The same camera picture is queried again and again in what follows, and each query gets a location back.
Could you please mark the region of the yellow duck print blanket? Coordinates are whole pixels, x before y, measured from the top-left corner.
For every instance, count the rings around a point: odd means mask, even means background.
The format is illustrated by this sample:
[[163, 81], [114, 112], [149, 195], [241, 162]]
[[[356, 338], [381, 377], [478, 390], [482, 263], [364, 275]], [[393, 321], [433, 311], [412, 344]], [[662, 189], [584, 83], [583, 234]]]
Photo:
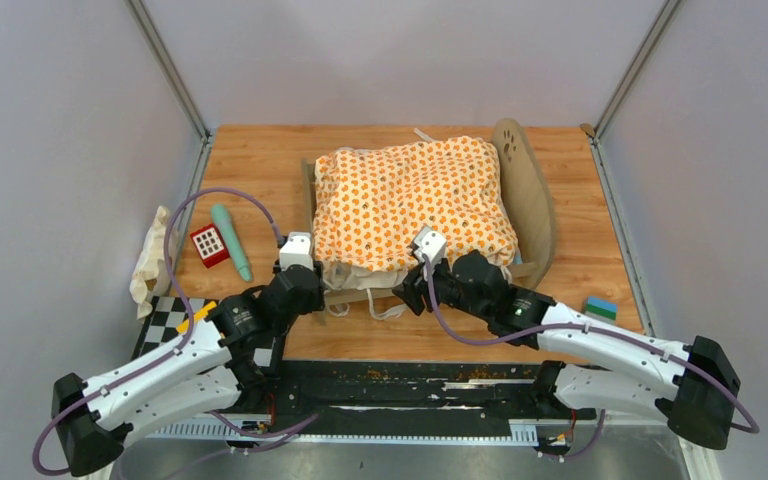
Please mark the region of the yellow duck print blanket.
[[501, 200], [496, 148], [471, 136], [380, 149], [343, 147], [314, 163], [315, 255], [332, 290], [391, 288], [418, 263], [428, 226], [449, 261], [481, 252], [503, 268], [518, 240]]

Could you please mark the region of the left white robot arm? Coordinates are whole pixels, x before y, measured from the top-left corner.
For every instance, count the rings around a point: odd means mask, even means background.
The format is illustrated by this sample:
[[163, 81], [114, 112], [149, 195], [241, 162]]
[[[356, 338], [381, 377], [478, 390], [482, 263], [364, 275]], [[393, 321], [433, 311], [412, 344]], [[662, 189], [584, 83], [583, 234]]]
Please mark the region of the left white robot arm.
[[267, 389], [256, 353], [281, 342], [298, 317], [323, 309], [321, 277], [311, 234], [292, 232], [269, 284], [221, 300], [184, 333], [125, 365], [58, 379], [52, 421], [67, 473], [101, 470], [145, 436], [197, 414], [258, 411]]

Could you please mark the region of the wooden pet bed frame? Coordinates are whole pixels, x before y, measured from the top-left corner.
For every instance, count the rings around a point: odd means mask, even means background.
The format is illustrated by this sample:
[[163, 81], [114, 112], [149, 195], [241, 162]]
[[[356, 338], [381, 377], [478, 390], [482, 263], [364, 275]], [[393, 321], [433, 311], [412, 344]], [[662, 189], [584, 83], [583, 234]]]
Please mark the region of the wooden pet bed frame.
[[[382, 146], [371, 148], [343, 147], [380, 149], [417, 141], [445, 140], [460, 136], [479, 137], [496, 148], [501, 170], [501, 200], [518, 240], [518, 253], [514, 263], [506, 268], [499, 267], [508, 280], [528, 288], [537, 287], [547, 274], [555, 256], [557, 242], [555, 208], [547, 180], [532, 146], [523, 128], [516, 121], [512, 119], [499, 121], [489, 138], [475, 134], [452, 134], [435, 139], [423, 132], [418, 132], [413, 141], [388, 141]], [[318, 158], [304, 161], [302, 164], [304, 197], [312, 235], [315, 213], [314, 163]]]

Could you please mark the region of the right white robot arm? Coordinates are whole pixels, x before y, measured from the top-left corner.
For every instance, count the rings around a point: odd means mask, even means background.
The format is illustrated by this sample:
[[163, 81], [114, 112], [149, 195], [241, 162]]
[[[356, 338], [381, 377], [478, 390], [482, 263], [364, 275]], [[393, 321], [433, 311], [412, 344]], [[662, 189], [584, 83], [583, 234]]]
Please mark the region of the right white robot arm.
[[680, 438], [723, 450], [732, 431], [759, 432], [738, 398], [741, 381], [722, 346], [698, 336], [692, 343], [637, 334], [574, 310], [552, 297], [511, 283], [503, 270], [473, 250], [454, 263], [447, 241], [428, 226], [411, 240], [417, 260], [394, 294], [416, 315], [431, 312], [453, 339], [440, 308], [448, 306], [484, 321], [487, 345], [506, 343], [571, 355], [587, 367], [546, 362], [531, 390], [544, 417], [565, 409], [622, 412], [660, 421]]

